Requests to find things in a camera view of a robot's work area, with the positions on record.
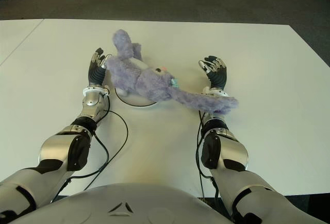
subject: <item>plush bunny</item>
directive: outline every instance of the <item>plush bunny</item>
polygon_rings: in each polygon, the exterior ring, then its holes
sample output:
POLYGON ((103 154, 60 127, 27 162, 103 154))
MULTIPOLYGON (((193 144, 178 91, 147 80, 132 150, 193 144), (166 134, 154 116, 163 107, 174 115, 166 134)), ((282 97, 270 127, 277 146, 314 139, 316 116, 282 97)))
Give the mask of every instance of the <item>plush bunny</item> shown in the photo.
POLYGON ((107 59, 107 69, 111 72, 113 85, 121 93, 136 93, 155 102, 174 99, 189 108, 221 114, 238 105, 232 97, 188 93, 179 89, 169 72, 150 68, 142 62, 141 45, 132 43, 124 30, 118 30, 112 40, 118 55, 107 59))

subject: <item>black wire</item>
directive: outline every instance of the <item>black wire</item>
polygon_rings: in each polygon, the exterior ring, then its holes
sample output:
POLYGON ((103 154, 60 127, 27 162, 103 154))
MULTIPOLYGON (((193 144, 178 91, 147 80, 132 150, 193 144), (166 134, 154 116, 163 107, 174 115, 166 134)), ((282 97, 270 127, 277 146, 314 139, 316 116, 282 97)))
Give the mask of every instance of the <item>black wire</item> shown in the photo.
POLYGON ((120 149, 117 151, 117 153, 114 154, 114 156, 107 162, 107 164, 98 172, 98 174, 95 176, 95 178, 87 185, 87 187, 84 189, 87 190, 91 184, 97 179, 97 177, 102 173, 102 171, 109 165, 109 163, 118 155, 118 153, 122 150, 122 148, 125 146, 126 142, 127 142, 127 139, 128 139, 128 126, 127 126, 127 123, 125 122, 125 120, 117 113, 113 112, 113 111, 110 111, 112 112, 113 114, 117 115, 125 124, 126 126, 126 139, 123 143, 123 145, 120 147, 120 149))
POLYGON ((197 164, 197 168, 198 168, 198 171, 200 173, 200 183, 201 183, 201 189, 202 189, 202 194, 203 194, 203 200, 205 200, 205 196, 204 196, 204 189, 203 189, 203 183, 202 183, 202 176, 206 179, 210 179, 214 188, 216 189, 216 194, 214 196, 214 202, 215 202, 215 208, 216 210, 219 210, 220 209, 220 206, 219 206, 219 201, 218 201, 218 197, 219 197, 219 188, 217 186, 217 183, 214 179, 214 177, 212 176, 206 176, 203 174, 202 170, 201 170, 201 167, 200 167, 200 156, 199 156, 199 149, 200 149, 200 146, 202 144, 202 141, 203 141, 203 137, 201 137, 201 139, 199 140, 199 135, 200 135, 200 130, 201 130, 201 127, 204 128, 203 126, 203 118, 205 116, 205 113, 203 114, 203 116, 201 115, 201 112, 198 111, 199 113, 199 116, 200 116, 200 126, 198 128, 198 133, 197 133, 197 149, 196 149, 196 164, 197 164))
MULTIPOLYGON (((199 143, 199 135, 200 135, 200 130, 201 130, 202 123, 200 123, 200 126, 198 127, 198 132, 197 132, 197 149, 198 149, 198 143, 199 143)), ((202 189, 202 195, 203 195, 203 201, 205 201, 205 195, 204 195, 204 188, 203 188, 203 182, 202 182, 202 175, 200 174, 200 183, 201 183, 201 189, 202 189)))
POLYGON ((152 106, 152 105, 154 105, 155 103, 157 103, 157 102, 154 102, 154 103, 151 103, 151 104, 149 104, 149 105, 145 105, 145 106, 132 105, 132 104, 129 104, 129 103, 123 101, 123 100, 118 96, 117 91, 116 91, 116 88, 114 88, 114 92, 115 92, 116 96, 118 97, 118 99, 120 99, 122 102, 124 102, 125 104, 127 104, 127 105, 129 105, 129 106, 131 106, 131 107, 149 107, 149 106, 152 106))
POLYGON ((52 199, 52 202, 55 200, 55 198, 61 193, 61 191, 69 184, 71 183, 72 179, 83 179, 83 178, 88 178, 90 176, 93 176, 95 174, 97 174, 98 172, 100 172, 101 170, 103 170, 102 168, 104 168, 107 165, 107 162, 109 161, 109 151, 106 148, 106 146, 101 142, 101 140, 97 137, 97 135, 95 134, 95 132, 93 132, 93 135, 95 136, 96 140, 98 141, 98 143, 103 147, 103 149, 105 150, 106 156, 107 156, 107 160, 105 161, 105 163, 96 171, 94 171, 93 173, 90 174, 86 174, 86 175, 82 175, 82 176, 71 176, 69 178, 67 178, 67 180, 65 181, 65 183, 62 185, 62 187, 60 188, 60 190, 57 192, 57 194, 55 195, 55 197, 52 199))
POLYGON ((109 95, 107 95, 107 98, 108 98, 108 110, 106 111, 106 113, 104 114, 104 116, 101 117, 100 120, 96 122, 97 124, 99 122, 101 122, 101 120, 104 119, 108 115, 108 113, 110 112, 110 98, 109 98, 109 95))

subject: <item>gray carpet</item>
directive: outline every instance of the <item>gray carpet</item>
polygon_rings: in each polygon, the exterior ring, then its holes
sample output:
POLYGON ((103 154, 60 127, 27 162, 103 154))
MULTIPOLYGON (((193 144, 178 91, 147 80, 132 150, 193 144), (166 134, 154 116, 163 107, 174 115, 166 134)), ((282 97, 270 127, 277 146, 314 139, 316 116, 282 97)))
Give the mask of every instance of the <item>gray carpet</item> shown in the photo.
POLYGON ((288 24, 330 65, 330 0, 0 2, 0 20, 36 18, 288 24))

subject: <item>robot forearm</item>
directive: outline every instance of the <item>robot forearm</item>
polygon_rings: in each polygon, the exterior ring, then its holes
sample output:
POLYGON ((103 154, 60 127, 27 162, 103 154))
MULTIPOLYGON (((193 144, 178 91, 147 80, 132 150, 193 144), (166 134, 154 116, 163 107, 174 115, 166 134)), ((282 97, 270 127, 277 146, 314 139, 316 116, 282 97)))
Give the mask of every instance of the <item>robot forearm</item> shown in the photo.
POLYGON ((77 119, 43 143, 37 167, 19 170, 0 182, 1 224, 49 204, 67 178, 86 165, 91 139, 110 104, 109 90, 102 87, 104 74, 99 74, 99 53, 92 57, 77 119))
POLYGON ((259 175, 246 171, 248 152, 223 116, 206 114, 203 127, 202 163, 210 169, 235 223, 324 223, 297 209, 259 175))

